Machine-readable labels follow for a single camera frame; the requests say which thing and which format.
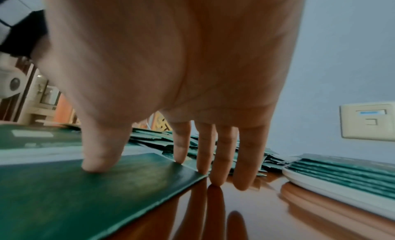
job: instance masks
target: glossy brown tabletop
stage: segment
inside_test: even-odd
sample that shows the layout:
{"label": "glossy brown tabletop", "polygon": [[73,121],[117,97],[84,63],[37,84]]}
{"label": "glossy brown tabletop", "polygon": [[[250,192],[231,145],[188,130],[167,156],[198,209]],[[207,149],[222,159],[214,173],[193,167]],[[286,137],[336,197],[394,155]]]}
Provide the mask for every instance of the glossy brown tabletop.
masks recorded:
{"label": "glossy brown tabletop", "polygon": [[[247,191],[238,191],[232,177],[221,188],[202,180],[108,239],[366,239],[287,200],[281,192],[289,197],[288,191],[306,191],[287,182],[281,174],[268,173]],[[306,192],[305,198],[320,196]],[[391,220],[383,220],[395,229]]]}

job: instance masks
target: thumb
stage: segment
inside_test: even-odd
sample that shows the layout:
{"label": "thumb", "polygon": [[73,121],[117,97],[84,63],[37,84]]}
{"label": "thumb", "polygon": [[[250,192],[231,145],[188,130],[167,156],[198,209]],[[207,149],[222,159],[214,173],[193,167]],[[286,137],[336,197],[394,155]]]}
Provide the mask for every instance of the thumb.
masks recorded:
{"label": "thumb", "polygon": [[81,120],[84,161],[88,172],[105,172],[121,158],[130,138],[131,124],[102,124],[95,120]]}

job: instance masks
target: white label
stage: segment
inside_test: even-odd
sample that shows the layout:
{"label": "white label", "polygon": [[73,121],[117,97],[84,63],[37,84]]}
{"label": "white label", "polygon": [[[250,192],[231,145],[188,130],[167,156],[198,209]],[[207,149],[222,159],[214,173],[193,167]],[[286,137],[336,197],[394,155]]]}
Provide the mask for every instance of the white label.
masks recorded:
{"label": "white label", "polygon": [[12,130],[14,137],[53,137],[50,132],[35,131],[35,130]]}

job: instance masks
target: wall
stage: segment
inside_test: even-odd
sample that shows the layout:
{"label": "wall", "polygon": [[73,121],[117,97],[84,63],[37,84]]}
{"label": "wall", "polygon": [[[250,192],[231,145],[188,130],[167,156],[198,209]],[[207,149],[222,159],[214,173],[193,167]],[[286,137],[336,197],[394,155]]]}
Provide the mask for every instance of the wall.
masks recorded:
{"label": "wall", "polygon": [[267,146],[395,163],[395,142],[341,138],[339,106],[395,100],[394,0],[307,0]]}

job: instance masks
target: yellow patterned object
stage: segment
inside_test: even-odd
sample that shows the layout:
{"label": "yellow patterned object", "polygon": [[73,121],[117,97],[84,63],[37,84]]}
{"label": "yellow patterned object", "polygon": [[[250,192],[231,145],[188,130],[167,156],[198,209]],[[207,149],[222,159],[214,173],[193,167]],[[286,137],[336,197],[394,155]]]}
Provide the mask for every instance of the yellow patterned object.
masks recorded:
{"label": "yellow patterned object", "polygon": [[172,130],[169,123],[166,121],[165,117],[160,112],[155,113],[151,129],[159,130],[159,131]]}

